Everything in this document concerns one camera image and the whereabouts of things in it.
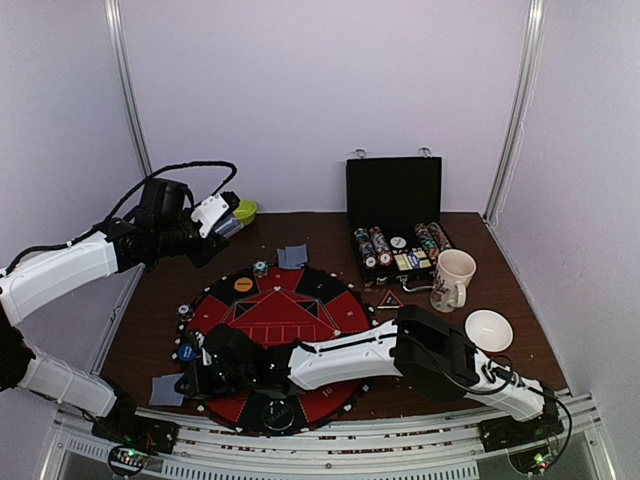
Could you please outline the blue small blind button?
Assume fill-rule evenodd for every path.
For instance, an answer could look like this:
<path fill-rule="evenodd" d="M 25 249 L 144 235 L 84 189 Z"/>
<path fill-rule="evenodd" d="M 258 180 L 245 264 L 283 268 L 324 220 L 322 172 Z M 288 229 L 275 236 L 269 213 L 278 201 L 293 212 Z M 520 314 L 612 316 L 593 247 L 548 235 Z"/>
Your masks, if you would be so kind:
<path fill-rule="evenodd" d="M 182 344 L 177 350 L 177 359 L 183 363 L 189 363 L 198 358 L 197 350 L 188 343 Z"/>

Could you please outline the blue deck of cards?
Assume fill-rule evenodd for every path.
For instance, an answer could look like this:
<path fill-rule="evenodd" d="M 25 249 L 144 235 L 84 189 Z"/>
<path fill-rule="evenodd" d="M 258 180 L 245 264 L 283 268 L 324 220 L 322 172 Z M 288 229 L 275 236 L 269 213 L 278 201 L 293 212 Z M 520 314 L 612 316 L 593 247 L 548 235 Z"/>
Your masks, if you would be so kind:
<path fill-rule="evenodd" d="M 234 215 L 230 215 L 225 219 L 218 221 L 214 227 L 213 232 L 226 239 L 230 239 L 244 228 L 244 224 L 238 220 Z"/>

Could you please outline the poker chip stack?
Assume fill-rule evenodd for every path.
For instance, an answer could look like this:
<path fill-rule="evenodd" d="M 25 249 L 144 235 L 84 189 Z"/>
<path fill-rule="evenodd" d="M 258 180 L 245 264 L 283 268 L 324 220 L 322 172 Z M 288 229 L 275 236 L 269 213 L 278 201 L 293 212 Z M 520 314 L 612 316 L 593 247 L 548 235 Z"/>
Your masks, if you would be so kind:
<path fill-rule="evenodd" d="M 253 274 L 257 278 L 265 277 L 269 272 L 269 264 L 265 261 L 256 261 L 253 264 Z"/>
<path fill-rule="evenodd" d="M 179 320 L 183 323 L 190 322 L 195 316 L 192 305 L 188 303 L 180 304 L 176 309 L 176 313 L 179 317 Z"/>

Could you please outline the orange big blind button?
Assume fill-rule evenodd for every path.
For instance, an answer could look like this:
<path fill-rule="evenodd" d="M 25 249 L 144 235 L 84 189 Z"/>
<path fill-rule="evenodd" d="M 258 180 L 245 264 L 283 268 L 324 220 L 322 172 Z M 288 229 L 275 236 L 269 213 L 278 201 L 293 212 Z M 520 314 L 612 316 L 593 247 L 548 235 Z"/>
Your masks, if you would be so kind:
<path fill-rule="evenodd" d="M 234 282 L 234 290 L 237 292 L 248 292 L 254 287 L 254 280 L 250 277 L 240 277 Z"/>

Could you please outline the dealt blue playing card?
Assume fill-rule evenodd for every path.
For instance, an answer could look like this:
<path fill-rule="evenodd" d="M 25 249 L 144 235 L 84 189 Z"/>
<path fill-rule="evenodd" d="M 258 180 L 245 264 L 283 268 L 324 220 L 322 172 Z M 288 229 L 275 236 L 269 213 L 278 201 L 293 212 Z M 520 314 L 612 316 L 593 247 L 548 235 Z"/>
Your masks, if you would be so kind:
<path fill-rule="evenodd" d="M 277 249 L 278 267 L 284 270 L 297 270 L 303 268 L 308 263 L 307 245 L 286 246 L 284 249 Z"/>

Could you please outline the black red triangular token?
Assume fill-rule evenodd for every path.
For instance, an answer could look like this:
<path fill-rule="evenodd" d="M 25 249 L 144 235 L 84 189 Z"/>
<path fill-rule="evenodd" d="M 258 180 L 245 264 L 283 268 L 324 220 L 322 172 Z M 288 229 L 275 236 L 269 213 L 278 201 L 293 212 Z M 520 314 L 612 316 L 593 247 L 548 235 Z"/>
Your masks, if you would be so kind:
<path fill-rule="evenodd" d="M 378 310 L 399 310 L 402 307 L 404 307 L 404 303 L 391 289 L 384 293 L 376 306 Z"/>

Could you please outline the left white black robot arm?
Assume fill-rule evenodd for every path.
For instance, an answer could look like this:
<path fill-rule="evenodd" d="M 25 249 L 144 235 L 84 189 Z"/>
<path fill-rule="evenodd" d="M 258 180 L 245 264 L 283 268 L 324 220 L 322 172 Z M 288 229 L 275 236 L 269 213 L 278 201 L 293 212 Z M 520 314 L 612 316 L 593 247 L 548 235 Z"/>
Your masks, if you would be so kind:
<path fill-rule="evenodd" d="M 93 433 L 144 452 L 159 428 L 137 414 L 117 384 L 68 365 L 30 346 L 19 324 L 50 302 L 96 280 L 131 268 L 154 268 L 165 257 L 185 256 L 197 268 L 228 244 L 215 227 L 239 205 L 231 191 L 196 202 L 189 187 L 150 179 L 139 203 L 124 216 L 110 214 L 80 240 L 31 249 L 31 258 L 1 274 L 1 388 L 21 388 L 78 409 Z"/>

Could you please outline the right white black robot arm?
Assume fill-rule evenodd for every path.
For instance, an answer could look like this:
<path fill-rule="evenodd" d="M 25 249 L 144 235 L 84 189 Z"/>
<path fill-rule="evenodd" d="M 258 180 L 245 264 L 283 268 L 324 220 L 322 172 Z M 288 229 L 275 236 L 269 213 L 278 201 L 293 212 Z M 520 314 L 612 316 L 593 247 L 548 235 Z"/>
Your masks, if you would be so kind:
<path fill-rule="evenodd" d="M 265 347 L 242 330 L 219 324 L 185 337 L 193 357 L 175 391 L 198 401 L 245 397 L 227 424 L 243 434 L 292 435 L 318 428 L 351 405 L 330 405 L 323 389 L 371 377 L 404 379 L 424 398 L 471 399 L 509 415 L 519 440 L 530 442 L 560 423 L 553 392 L 488 357 L 464 334 L 409 305 L 372 329 L 321 342 Z"/>

